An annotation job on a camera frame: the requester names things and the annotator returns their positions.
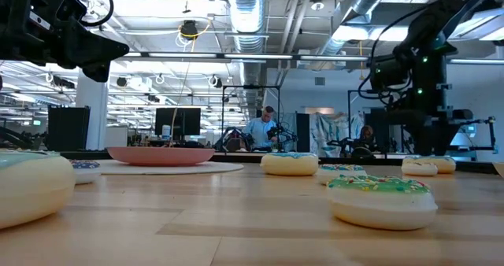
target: frosted donut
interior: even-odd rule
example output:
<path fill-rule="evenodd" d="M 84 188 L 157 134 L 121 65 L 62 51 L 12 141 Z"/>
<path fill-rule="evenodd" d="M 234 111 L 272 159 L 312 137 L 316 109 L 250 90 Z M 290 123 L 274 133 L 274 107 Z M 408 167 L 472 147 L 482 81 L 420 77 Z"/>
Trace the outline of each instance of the frosted donut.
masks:
<path fill-rule="evenodd" d="M 402 163 L 431 163 L 438 168 L 439 174 L 451 174 L 455 172 L 457 164 L 452 157 L 406 157 Z"/>
<path fill-rule="evenodd" d="M 72 165 L 57 154 L 0 152 L 0 229 L 57 212 L 75 182 Z"/>
<path fill-rule="evenodd" d="M 76 173 L 76 184 L 93 183 L 102 174 L 100 164 L 95 161 L 71 160 Z"/>
<path fill-rule="evenodd" d="M 340 175 L 356 176 L 367 174 L 362 166 L 355 164 L 323 164 L 318 168 L 317 174 L 315 174 L 317 181 L 323 185 L 326 185 L 328 181 Z"/>
<path fill-rule="evenodd" d="M 341 176 L 328 183 L 332 213 L 346 222 L 387 230 L 415 230 L 435 219 L 431 191 L 412 179 Z"/>
<path fill-rule="evenodd" d="M 403 175 L 434 176 L 438 173 L 438 167 L 432 163 L 403 162 L 401 170 Z"/>
<path fill-rule="evenodd" d="M 270 175 L 313 175 L 318 157 L 312 153 L 269 153 L 261 159 L 261 168 Z"/>

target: computer monitor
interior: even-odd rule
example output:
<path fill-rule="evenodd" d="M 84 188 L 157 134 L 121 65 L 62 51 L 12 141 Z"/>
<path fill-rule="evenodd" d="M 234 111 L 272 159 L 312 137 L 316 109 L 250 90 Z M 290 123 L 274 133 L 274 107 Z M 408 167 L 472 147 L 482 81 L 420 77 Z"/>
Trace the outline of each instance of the computer monitor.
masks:
<path fill-rule="evenodd" d="M 163 125 L 172 126 L 175 109 L 156 109 L 156 135 L 162 135 Z M 175 123 L 172 127 L 173 135 L 179 138 L 185 135 L 199 135 L 202 110 L 177 109 Z"/>

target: cable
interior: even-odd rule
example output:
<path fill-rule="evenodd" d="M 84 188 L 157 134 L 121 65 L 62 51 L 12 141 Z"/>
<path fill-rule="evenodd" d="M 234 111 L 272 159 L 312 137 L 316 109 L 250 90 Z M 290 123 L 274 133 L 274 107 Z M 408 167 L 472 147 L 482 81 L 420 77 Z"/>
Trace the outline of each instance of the cable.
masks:
<path fill-rule="evenodd" d="M 191 52 L 195 51 L 195 46 L 196 46 L 196 38 L 194 37 L 193 40 L 192 40 Z M 187 64 L 187 70 L 186 70 L 185 77 L 183 78 L 182 88 L 180 89 L 179 98 L 176 101 L 175 109 L 173 111 L 172 127 L 170 129 L 170 143 L 169 143 L 169 147 L 173 147 L 173 131 L 175 130 L 173 128 L 173 126 L 175 125 L 175 116 L 176 116 L 177 109 L 179 108 L 180 99 L 182 99 L 183 89 L 186 87 L 187 75 L 189 75 L 189 68 L 190 67 L 191 67 L 191 62 L 189 61 L 189 63 Z"/>
<path fill-rule="evenodd" d="M 95 21 L 95 22 L 88 22 L 88 21 L 80 21 L 80 23 L 83 25 L 83 26 L 86 26 L 86 27 L 96 27 L 96 26 L 100 26 L 100 25 L 103 25 L 104 23 L 106 23 L 110 17 L 112 17 L 113 15 L 113 0 L 109 0 L 109 4 L 110 4 L 110 8 L 109 8 L 109 12 L 107 13 L 107 15 L 105 15 L 105 17 L 103 17 L 101 20 L 98 20 L 98 21 Z"/>
<path fill-rule="evenodd" d="M 467 139 L 469 140 L 469 142 L 471 142 L 471 147 L 474 147 L 474 143 L 473 143 L 471 137 L 467 134 L 467 131 L 465 131 L 465 130 L 464 130 L 464 135 L 465 135 L 465 137 L 467 137 Z"/>
<path fill-rule="evenodd" d="M 190 45 L 191 43 L 192 43 L 192 40 L 185 42 L 183 40 L 182 36 L 180 35 L 180 32 L 175 37 L 175 44 L 179 47 L 186 47 L 186 46 Z"/>
<path fill-rule="evenodd" d="M 371 57 L 369 58 L 370 61 L 372 61 L 372 59 L 374 58 L 375 56 L 375 50 L 376 50 L 376 46 L 378 45 L 378 42 L 380 41 L 380 38 L 381 36 L 386 32 L 388 31 L 389 29 L 391 29 L 392 27 L 394 27 L 397 23 L 401 22 L 402 20 L 405 20 L 406 18 L 408 17 L 411 17 L 412 15 L 415 15 L 417 13 L 419 13 L 420 11 L 423 11 L 423 10 L 426 10 L 429 6 L 432 6 L 433 4 L 435 4 L 437 2 L 432 2 L 432 3 L 429 3 L 427 4 L 426 6 L 422 6 L 420 7 L 419 9 L 415 9 L 414 11 L 410 12 L 410 13 L 407 13 L 401 17 L 399 17 L 397 20 L 395 20 L 394 22 L 390 23 L 381 33 L 380 35 L 378 35 L 378 37 L 376 38 L 375 42 L 373 43 L 372 45 L 372 49 L 371 49 Z M 358 94 L 359 94 L 359 97 L 361 98 L 364 98 L 364 99 L 368 99 L 368 100 L 381 100 L 381 97 L 369 97 L 369 96 L 364 96 L 361 92 L 363 86 L 369 81 L 369 79 L 371 79 L 371 72 L 369 73 L 368 77 L 366 77 L 362 82 L 361 84 L 359 85 L 358 87 Z"/>

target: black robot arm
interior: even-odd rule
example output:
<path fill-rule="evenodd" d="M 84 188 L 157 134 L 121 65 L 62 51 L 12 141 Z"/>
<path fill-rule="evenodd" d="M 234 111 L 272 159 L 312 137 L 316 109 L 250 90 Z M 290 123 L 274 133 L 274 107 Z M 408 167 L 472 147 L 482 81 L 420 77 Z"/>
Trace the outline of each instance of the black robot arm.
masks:
<path fill-rule="evenodd" d="M 412 68 L 416 57 L 429 55 L 432 51 L 450 49 L 447 40 L 471 9 L 482 0 L 438 0 L 415 18 L 408 35 L 393 54 L 396 60 Z"/>
<path fill-rule="evenodd" d="M 128 53 L 121 42 L 90 33 L 79 0 L 0 0 L 0 60 L 80 67 L 97 82 L 110 62 Z"/>
<path fill-rule="evenodd" d="M 408 35 L 392 54 L 373 57 L 371 84 L 382 91 L 405 83 L 410 70 L 433 54 L 454 54 L 457 49 L 447 39 L 462 19 L 481 0 L 438 0 L 428 5 L 408 27 Z"/>
<path fill-rule="evenodd" d="M 473 118 L 471 111 L 453 110 L 447 105 L 445 91 L 450 85 L 446 77 L 446 55 L 457 51 L 447 39 L 481 1 L 433 2 L 395 22 L 422 11 L 392 54 L 374 57 L 377 41 L 373 46 L 368 79 L 371 79 L 372 89 L 379 92 L 378 98 L 387 105 L 389 124 L 404 125 L 411 134 L 415 153 L 444 155 L 460 123 Z M 404 83 L 401 89 L 390 88 Z M 395 98 L 390 92 L 397 93 Z"/>

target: white curtain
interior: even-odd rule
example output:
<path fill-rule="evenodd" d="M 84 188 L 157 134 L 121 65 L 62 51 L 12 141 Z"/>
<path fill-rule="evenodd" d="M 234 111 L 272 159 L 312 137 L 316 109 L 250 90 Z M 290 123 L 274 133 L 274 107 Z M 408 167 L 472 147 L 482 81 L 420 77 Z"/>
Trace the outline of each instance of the white curtain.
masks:
<path fill-rule="evenodd" d="M 359 136 L 364 126 L 364 116 L 356 113 L 350 118 L 351 138 Z M 310 152 L 318 157 L 339 157 L 340 147 L 328 146 L 331 140 L 341 140 L 348 137 L 348 118 L 345 113 L 323 115 L 315 113 L 309 116 Z"/>

